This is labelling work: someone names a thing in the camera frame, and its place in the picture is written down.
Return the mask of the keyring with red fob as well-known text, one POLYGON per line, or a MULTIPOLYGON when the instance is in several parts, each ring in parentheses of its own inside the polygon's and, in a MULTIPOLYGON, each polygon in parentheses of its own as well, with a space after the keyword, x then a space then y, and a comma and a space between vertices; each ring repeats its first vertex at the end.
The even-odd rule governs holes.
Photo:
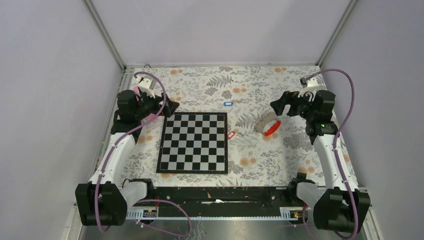
POLYGON ((278 130, 281 123, 281 120, 274 112, 268 112, 258 120, 254 130, 263 136, 270 136, 278 130))

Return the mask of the red key tag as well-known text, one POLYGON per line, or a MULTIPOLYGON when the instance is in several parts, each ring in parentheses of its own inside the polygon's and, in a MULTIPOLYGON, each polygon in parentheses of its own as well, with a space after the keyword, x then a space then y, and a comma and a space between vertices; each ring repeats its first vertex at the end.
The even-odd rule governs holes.
POLYGON ((236 133, 234 131, 231 131, 231 132, 228 133, 227 138, 232 139, 235 136, 235 134, 236 133))

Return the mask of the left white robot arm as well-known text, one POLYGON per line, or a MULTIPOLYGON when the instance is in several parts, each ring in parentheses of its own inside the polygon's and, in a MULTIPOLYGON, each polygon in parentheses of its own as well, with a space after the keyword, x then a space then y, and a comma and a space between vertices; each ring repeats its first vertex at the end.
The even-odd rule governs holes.
POLYGON ((84 226, 121 226, 128 208, 138 201, 148 206, 155 200, 151 180, 131 180, 128 186, 119 187, 118 180, 126 159, 141 134, 142 120, 149 115, 169 118, 180 106, 164 94, 137 95, 124 90, 117 95, 109 145, 103 159, 87 183, 75 189, 76 203, 84 226))

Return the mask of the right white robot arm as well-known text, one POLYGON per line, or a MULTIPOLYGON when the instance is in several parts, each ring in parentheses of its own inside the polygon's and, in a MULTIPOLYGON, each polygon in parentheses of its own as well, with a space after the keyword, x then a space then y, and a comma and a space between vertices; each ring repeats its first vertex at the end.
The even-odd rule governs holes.
POLYGON ((317 91, 313 99, 299 91, 285 91, 270 106, 280 116, 289 105, 287 116, 305 119, 305 132, 324 174, 325 191, 322 191, 305 174, 298 173, 287 188, 287 201, 293 206, 305 203, 310 207, 317 229, 339 235, 349 233, 353 238, 362 227, 371 199, 348 175, 339 129, 332 121, 335 98, 335 94, 327 90, 317 91))

